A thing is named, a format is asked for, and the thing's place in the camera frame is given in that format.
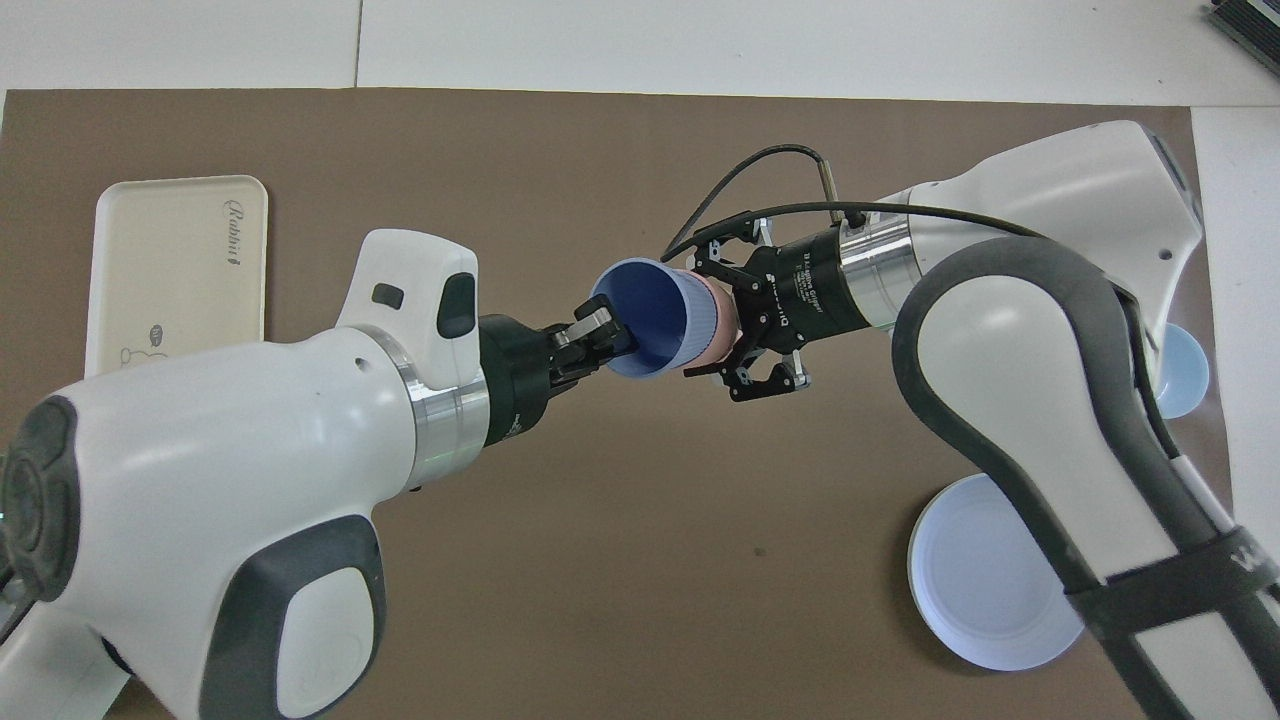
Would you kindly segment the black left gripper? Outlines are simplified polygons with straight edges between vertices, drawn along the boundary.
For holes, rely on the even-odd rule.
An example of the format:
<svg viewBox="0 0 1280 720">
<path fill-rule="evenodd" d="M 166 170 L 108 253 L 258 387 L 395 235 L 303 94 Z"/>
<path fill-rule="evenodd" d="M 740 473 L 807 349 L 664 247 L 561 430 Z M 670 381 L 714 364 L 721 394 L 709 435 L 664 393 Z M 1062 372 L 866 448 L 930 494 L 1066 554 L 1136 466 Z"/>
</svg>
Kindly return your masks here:
<svg viewBox="0 0 1280 720">
<path fill-rule="evenodd" d="M 571 324 L 534 329 L 512 316 L 480 316 L 480 360 L 489 397 L 485 446 L 532 429 L 550 398 L 608 366 L 634 374 L 639 342 L 608 305 Z"/>
</svg>

